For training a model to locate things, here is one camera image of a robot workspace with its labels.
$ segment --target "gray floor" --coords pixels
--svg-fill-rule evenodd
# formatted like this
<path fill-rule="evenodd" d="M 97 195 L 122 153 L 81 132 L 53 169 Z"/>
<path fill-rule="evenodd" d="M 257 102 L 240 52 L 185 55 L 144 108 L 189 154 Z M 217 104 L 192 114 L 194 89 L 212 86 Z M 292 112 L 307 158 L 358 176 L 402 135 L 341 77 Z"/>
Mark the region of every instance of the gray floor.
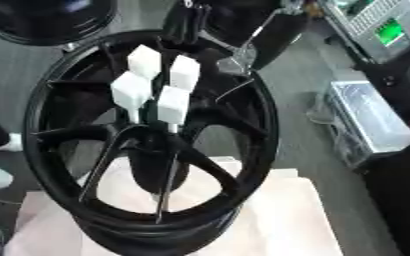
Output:
<path fill-rule="evenodd" d="M 108 32 L 159 27 L 171 3 L 172 0 L 121 0 L 120 13 Z M 320 26 L 312 26 L 261 71 L 276 100 L 281 121 L 283 147 L 274 167 L 297 168 L 301 176 L 312 179 L 346 256 L 399 255 L 361 178 L 342 165 L 332 152 L 325 130 L 311 124 L 304 114 L 313 92 L 322 90 L 341 68 L 334 63 L 344 63 L 343 52 L 328 49 L 322 39 Z M 30 91 L 59 57 L 57 49 L 23 47 L 0 40 L 0 123 L 5 128 L 20 131 Z M 205 136 L 209 154 L 234 153 L 220 147 L 223 133 L 208 132 Z M 19 202 L 25 191 L 38 189 L 21 154 L 0 153 L 0 166 L 16 178 L 12 187 L 0 191 L 0 198 Z M 17 209 L 17 205 L 0 204 L 0 228 L 8 233 Z"/>

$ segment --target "wheel rim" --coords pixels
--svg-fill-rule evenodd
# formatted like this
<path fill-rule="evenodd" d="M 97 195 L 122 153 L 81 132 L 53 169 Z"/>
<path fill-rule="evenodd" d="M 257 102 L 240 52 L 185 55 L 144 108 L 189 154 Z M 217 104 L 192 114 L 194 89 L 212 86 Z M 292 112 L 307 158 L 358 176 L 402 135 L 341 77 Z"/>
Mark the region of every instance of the wheel rim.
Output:
<path fill-rule="evenodd" d="M 187 121 L 179 136 L 169 135 L 162 128 L 158 128 L 159 124 L 149 120 L 150 114 L 146 115 L 146 121 L 150 125 L 131 125 L 117 115 L 116 122 L 112 124 L 91 125 L 83 120 L 77 122 L 76 128 L 48 128 L 51 126 L 53 114 L 52 100 L 59 94 L 66 96 L 81 91 L 100 95 L 98 98 L 103 100 L 101 103 L 103 106 L 95 110 L 96 115 L 115 107 L 111 102 L 108 84 L 125 69 L 123 56 L 129 54 L 138 45 L 145 44 L 159 51 L 165 51 L 166 55 L 170 56 L 164 60 L 165 67 L 169 67 L 172 56 L 177 55 L 179 51 L 167 49 L 159 39 L 159 35 L 159 31 L 135 31 L 91 42 L 56 63 L 31 96 L 24 123 L 24 147 L 27 160 L 42 187 L 57 203 L 79 220 L 81 227 L 86 224 L 101 232 L 118 230 L 117 233 L 120 233 L 121 237 L 129 239 L 131 237 L 157 238 L 166 232 L 171 232 L 171 235 L 173 232 L 191 232 L 191 230 L 200 233 L 201 228 L 215 224 L 219 220 L 225 229 L 229 221 L 227 225 L 222 225 L 222 220 L 231 219 L 231 216 L 237 213 L 241 203 L 262 184 L 275 158 L 279 139 L 278 123 L 275 105 L 268 90 L 258 75 L 254 74 L 251 83 L 237 93 L 229 94 L 228 92 L 235 85 L 244 82 L 242 79 L 245 78 L 218 74 L 214 63 L 217 59 L 225 57 L 221 53 L 224 51 L 205 40 L 200 41 L 198 46 L 182 48 L 183 53 L 189 53 L 202 63 L 203 74 L 206 74 L 203 77 L 207 78 L 201 78 L 197 90 L 192 95 Z M 95 80 L 97 77 L 101 77 L 102 80 Z M 166 80 L 163 77 L 158 79 L 159 84 L 154 83 L 155 91 Z M 210 87 L 216 84 L 213 82 L 215 79 L 220 83 L 219 89 Z M 252 111 L 255 111 L 255 115 L 252 116 L 255 116 L 257 124 L 241 119 L 236 115 L 237 113 L 235 114 L 235 109 L 239 109 L 239 112 L 247 110 L 245 114 L 249 116 L 248 105 L 252 107 Z M 146 107 L 146 111 L 151 111 L 150 104 Z M 200 132 L 211 124 L 229 127 L 249 138 L 246 155 L 250 157 L 243 160 L 243 170 L 236 179 L 191 146 Z M 158 140 L 164 144 L 161 147 L 163 150 L 157 151 L 169 156 L 166 157 L 167 161 L 164 164 L 165 177 L 170 173 L 170 162 L 173 161 L 171 156 L 176 155 L 181 163 L 196 165 L 216 178 L 222 185 L 223 193 L 201 205 L 175 213 L 161 211 L 159 204 L 158 214 L 123 211 L 94 198 L 91 188 L 97 187 L 98 177 L 102 176 L 97 174 L 103 174 L 110 162 L 118 156 L 118 151 L 142 150 L 138 145 L 144 144 L 149 135 L 163 138 Z M 83 188 L 71 177 L 57 151 L 57 145 L 62 142 L 82 139 L 105 141 L 107 145 L 94 170 L 90 172 L 87 186 Z M 130 139 L 136 140 L 136 144 L 129 146 Z M 162 180 L 165 181 L 163 183 L 165 190 L 169 192 L 169 186 L 166 185 L 169 179 Z M 83 229 L 87 234 L 90 233 L 89 228 L 84 226 Z M 221 232 L 216 232 L 208 240 L 216 238 Z M 117 250 L 110 248 L 114 245 L 107 246 L 105 242 L 97 242 L 111 250 Z M 196 248 L 185 249 L 184 252 L 194 251 L 204 243 L 207 242 L 195 245 Z"/>

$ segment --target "green display screen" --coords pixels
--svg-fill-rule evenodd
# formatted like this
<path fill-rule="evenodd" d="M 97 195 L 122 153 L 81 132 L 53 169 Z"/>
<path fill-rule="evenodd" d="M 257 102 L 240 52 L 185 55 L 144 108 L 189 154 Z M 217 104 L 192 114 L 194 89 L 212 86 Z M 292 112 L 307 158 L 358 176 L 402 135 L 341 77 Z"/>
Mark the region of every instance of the green display screen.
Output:
<path fill-rule="evenodd" d="M 376 35 L 384 45 L 390 44 L 403 34 L 403 28 L 395 19 L 388 20 L 376 30 Z"/>

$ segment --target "digital display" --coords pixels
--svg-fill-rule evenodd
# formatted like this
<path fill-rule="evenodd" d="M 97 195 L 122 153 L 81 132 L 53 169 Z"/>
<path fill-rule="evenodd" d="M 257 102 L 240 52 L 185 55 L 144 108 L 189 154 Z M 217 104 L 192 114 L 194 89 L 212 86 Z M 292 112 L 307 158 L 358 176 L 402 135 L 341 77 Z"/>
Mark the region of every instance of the digital display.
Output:
<path fill-rule="evenodd" d="M 390 19 L 378 29 L 376 35 L 382 44 L 388 45 L 400 36 L 404 35 L 402 26 L 395 19 Z"/>
<path fill-rule="evenodd" d="M 335 0 L 335 4 L 345 15 L 354 17 L 373 1 L 374 0 Z"/>

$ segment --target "wheel hub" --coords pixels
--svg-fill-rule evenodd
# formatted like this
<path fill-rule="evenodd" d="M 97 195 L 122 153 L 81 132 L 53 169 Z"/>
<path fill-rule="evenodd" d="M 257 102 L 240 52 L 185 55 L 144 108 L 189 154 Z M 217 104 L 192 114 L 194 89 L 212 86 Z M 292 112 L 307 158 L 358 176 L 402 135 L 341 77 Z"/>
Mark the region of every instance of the wheel hub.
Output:
<path fill-rule="evenodd" d="M 249 82 L 220 74 L 215 63 L 227 56 L 219 46 L 202 40 L 197 46 L 171 47 L 160 35 L 160 31 L 111 35 L 68 54 L 38 84 L 25 116 L 25 153 L 42 187 L 87 235 L 121 255 L 185 255 L 212 242 L 262 184 L 278 146 L 275 105 L 257 74 Z M 165 71 L 180 53 L 202 65 L 187 120 L 177 135 L 157 121 L 157 97 L 144 106 L 143 124 L 130 123 L 113 103 L 109 85 L 126 69 L 125 57 L 140 44 L 162 52 Z M 154 81 L 154 95 L 167 81 L 163 75 Z M 247 85 L 236 90 L 242 83 Z M 112 122 L 93 123 L 110 109 L 115 110 Z M 244 138 L 239 145 L 243 168 L 237 177 L 193 146 L 210 125 Z M 82 140 L 101 141 L 104 146 L 80 186 L 68 171 L 61 145 Z M 100 178 L 119 156 L 129 158 L 138 185 L 158 195 L 154 213 L 124 211 L 98 199 Z M 222 191 L 190 209 L 169 211 L 170 192 L 182 185 L 190 165 L 215 178 Z"/>

